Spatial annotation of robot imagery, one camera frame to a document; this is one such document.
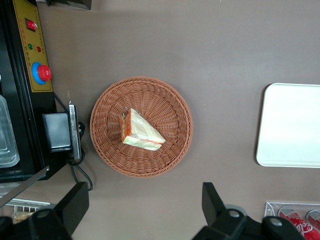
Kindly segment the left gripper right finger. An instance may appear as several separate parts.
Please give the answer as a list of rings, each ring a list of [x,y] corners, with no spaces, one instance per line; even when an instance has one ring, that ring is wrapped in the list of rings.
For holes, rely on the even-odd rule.
[[[207,222],[194,240],[302,240],[287,219],[275,216],[257,222],[240,210],[227,208],[211,182],[202,184],[202,211]]]

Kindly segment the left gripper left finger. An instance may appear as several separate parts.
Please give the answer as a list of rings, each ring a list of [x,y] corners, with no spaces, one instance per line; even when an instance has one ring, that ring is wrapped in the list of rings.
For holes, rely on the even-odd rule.
[[[86,182],[78,182],[54,207],[37,210],[27,219],[14,224],[8,216],[0,218],[2,240],[71,240],[89,209]]]

